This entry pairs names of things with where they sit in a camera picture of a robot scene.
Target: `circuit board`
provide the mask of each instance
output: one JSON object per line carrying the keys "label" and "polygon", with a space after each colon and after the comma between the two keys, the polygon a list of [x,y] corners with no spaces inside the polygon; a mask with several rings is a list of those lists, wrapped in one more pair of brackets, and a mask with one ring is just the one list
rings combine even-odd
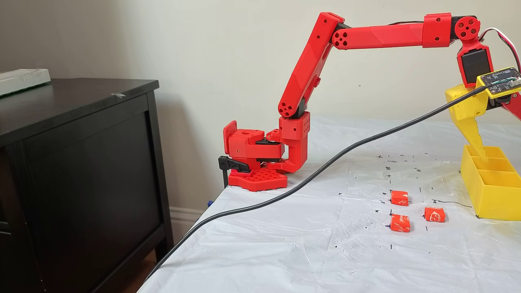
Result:
{"label": "circuit board", "polygon": [[501,71],[495,71],[495,72],[491,72],[489,74],[482,75],[480,78],[483,81],[483,83],[485,84],[485,86],[488,86],[488,89],[490,90],[491,93],[497,94],[497,93],[506,92],[513,88],[519,87],[519,86],[512,87],[509,82],[496,84],[496,85],[490,87],[490,85],[493,82],[502,80],[505,78],[509,78],[509,77],[521,78],[521,74],[519,74],[519,71],[517,71],[517,69],[515,69],[514,67],[510,67],[507,69],[503,69]]}

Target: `black cable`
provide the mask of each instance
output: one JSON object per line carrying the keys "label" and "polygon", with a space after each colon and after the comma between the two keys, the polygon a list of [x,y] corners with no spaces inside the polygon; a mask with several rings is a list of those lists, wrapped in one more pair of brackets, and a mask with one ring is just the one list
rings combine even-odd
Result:
{"label": "black cable", "polygon": [[419,21],[419,20],[398,21],[398,22],[390,23],[390,24],[388,24],[388,26],[401,25],[403,23],[423,23],[423,21]]}
{"label": "black cable", "polygon": [[421,117],[418,117],[414,120],[411,120],[405,124],[402,124],[400,126],[396,126],[392,129],[389,129],[387,131],[384,131],[382,133],[379,133],[377,135],[373,135],[369,138],[366,138],[366,139],[363,139],[359,142],[355,142],[353,143],[352,145],[350,145],[349,147],[347,147],[346,149],[344,149],[343,151],[341,151],[340,153],[336,154],[334,157],[332,157],[329,161],[327,161],[322,167],[320,167],[318,170],[316,170],[313,174],[311,174],[309,177],[307,177],[306,179],[304,179],[301,183],[299,183],[297,186],[293,187],[291,190],[289,191],[286,191],[285,193],[279,195],[279,196],[276,196],[272,199],[269,199],[265,202],[261,202],[261,203],[258,203],[258,204],[254,204],[254,205],[250,205],[250,206],[247,206],[247,207],[242,207],[240,209],[235,209],[235,210],[230,210],[230,211],[225,211],[225,212],[221,212],[221,213],[218,213],[218,214],[215,214],[213,216],[210,216],[202,221],[200,221],[197,225],[195,225],[192,229],[190,229],[184,236],[183,238],[181,238],[181,240],[170,250],[168,251],[168,253],[159,261],[157,262],[156,266],[152,269],[152,271],[150,272],[150,274],[146,277],[145,279],[145,282],[146,280],[148,280],[148,278],[150,278],[150,276],[152,276],[160,267],[161,265],[192,235],[194,234],[195,231],[197,231],[199,228],[201,228],[203,225],[205,225],[206,223],[208,222],[211,222],[215,219],[218,219],[220,217],[224,217],[224,216],[228,216],[228,215],[233,215],[233,214],[238,214],[238,213],[244,213],[244,212],[248,212],[248,211],[252,211],[252,210],[256,210],[256,209],[260,209],[261,207],[265,207],[267,205],[270,205],[272,203],[275,203],[275,202],[278,202],[279,200],[281,199],[284,199],[292,194],[294,194],[295,192],[297,192],[298,190],[300,190],[302,187],[304,187],[306,184],[308,184],[309,182],[311,182],[311,180],[315,179],[315,177],[317,177],[320,173],[322,173],[327,167],[331,166],[331,164],[333,164],[336,160],[338,160],[339,158],[341,158],[343,155],[347,154],[348,152],[350,152],[352,149],[354,148],[357,148],[363,144],[366,144],[368,142],[372,142],[374,140],[377,140],[379,138],[382,138],[382,137],[385,137],[385,136],[388,136],[390,134],[393,134],[397,131],[400,131],[402,129],[405,129],[409,126],[412,126],[412,125],[415,125],[416,123],[418,122],[421,122],[427,118],[430,118],[448,108],[450,108],[451,106],[454,106],[455,104],[463,101],[463,100],[466,100],[468,99],[469,97],[475,95],[475,94],[478,94],[482,91],[484,91],[487,87],[478,87],[476,89],[474,89],[473,91],[459,97],[458,99],[450,102],[450,103],[446,103],[445,105],[439,107],[438,109],[432,111],[432,112],[429,112]]}

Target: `black dresser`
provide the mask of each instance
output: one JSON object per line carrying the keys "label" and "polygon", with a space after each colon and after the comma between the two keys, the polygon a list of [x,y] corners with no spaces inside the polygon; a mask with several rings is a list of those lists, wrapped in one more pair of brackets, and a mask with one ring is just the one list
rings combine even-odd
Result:
{"label": "black dresser", "polygon": [[172,248],[155,80],[0,97],[0,292],[113,292]]}

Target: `white plastic sheet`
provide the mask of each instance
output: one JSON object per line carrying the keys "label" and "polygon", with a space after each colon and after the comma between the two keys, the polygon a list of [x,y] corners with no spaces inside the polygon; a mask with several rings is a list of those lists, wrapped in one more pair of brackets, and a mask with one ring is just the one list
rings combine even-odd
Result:
{"label": "white plastic sheet", "polygon": [[[288,188],[400,123],[312,119],[309,159]],[[485,145],[501,147],[519,170],[521,126],[479,127]],[[428,121],[364,145],[298,194],[207,224],[139,292],[519,292],[521,223],[478,219],[467,207],[464,144],[451,123]],[[410,205],[390,204],[391,189],[409,192]],[[286,190],[228,187],[202,218]],[[426,206],[444,208],[446,222],[425,221]],[[410,233],[386,227],[391,209],[410,217]]]}

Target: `dresser top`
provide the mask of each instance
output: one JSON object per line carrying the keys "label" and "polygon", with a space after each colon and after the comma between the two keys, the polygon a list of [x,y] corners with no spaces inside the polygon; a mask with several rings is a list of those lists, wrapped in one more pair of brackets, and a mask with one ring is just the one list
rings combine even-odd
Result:
{"label": "dresser top", "polygon": [[157,88],[157,80],[52,79],[49,84],[0,96],[0,147]]}

